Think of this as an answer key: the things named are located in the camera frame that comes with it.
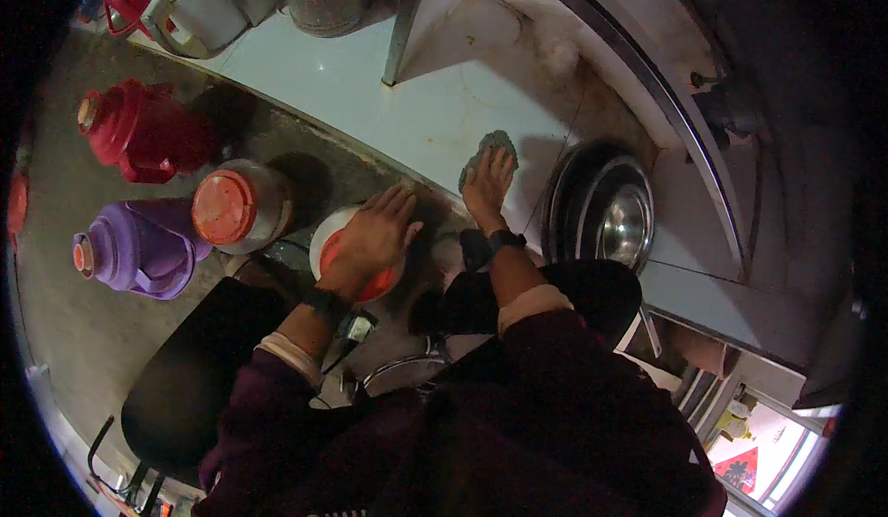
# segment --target dark maroon jacket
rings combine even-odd
[[[509,387],[400,390],[348,425],[318,418],[339,410],[309,409],[305,378],[256,350],[193,514],[722,515],[725,491],[669,393],[579,314],[527,317],[503,343]]]

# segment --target black wristband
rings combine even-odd
[[[339,328],[345,316],[352,308],[342,301],[333,291],[327,289],[312,288],[305,293],[301,305],[307,305],[314,309],[314,312],[320,318],[327,321],[333,330]]]
[[[493,259],[496,252],[503,249],[506,245],[524,247],[527,245],[527,239],[525,239],[524,234],[515,235],[509,230],[496,230],[487,239],[487,244],[490,245],[490,256]]]

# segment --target concrete floor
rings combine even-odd
[[[96,161],[78,132],[77,107],[88,90],[104,90],[130,77],[145,83],[172,82],[181,101],[214,120],[228,151],[260,161],[286,155],[288,167],[296,168],[305,200],[300,207],[303,229],[293,236],[299,241],[310,237],[319,217],[401,178],[393,169],[368,162],[310,124],[233,86],[123,41],[73,32],[53,60],[40,89],[42,99],[35,106],[28,218],[18,237],[18,287],[34,359],[49,365],[56,402],[87,443],[108,415],[119,417],[144,365],[223,276],[216,258],[207,258],[178,298],[154,301],[86,281],[74,270],[71,236],[85,231],[102,206],[122,199],[188,196],[210,171],[204,168],[198,175],[176,177],[161,186],[132,185],[117,168]],[[426,204],[434,205],[428,210],[437,215],[432,220],[448,218],[446,210],[441,212],[446,206],[434,195],[428,198]],[[407,289],[416,289],[412,285],[424,280],[424,272],[414,273]],[[353,366],[369,371],[395,356],[423,350],[425,343],[407,336],[402,325],[409,297],[405,293],[386,307],[390,332],[379,334],[364,356],[351,357]],[[467,347],[456,349],[462,352]],[[122,473],[134,468],[119,422],[105,437],[99,457]]]

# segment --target person's left hand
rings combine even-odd
[[[401,186],[377,193],[361,206],[342,231],[334,262],[371,277],[398,264],[423,223],[407,223],[416,196]]]

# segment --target gray rag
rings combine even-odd
[[[478,170],[478,165],[481,164],[481,157],[484,155],[484,149],[488,147],[493,148],[494,156],[500,147],[505,147],[506,153],[512,155],[512,160],[514,161],[512,172],[515,172],[518,169],[518,153],[515,150],[515,146],[512,144],[512,140],[509,139],[509,134],[506,134],[503,130],[494,130],[490,134],[484,136],[481,143],[478,144],[478,152],[472,155],[469,162],[462,168],[462,173],[459,175],[460,191],[463,190],[463,185],[465,184],[465,173],[468,172],[470,168],[474,168],[476,171]]]

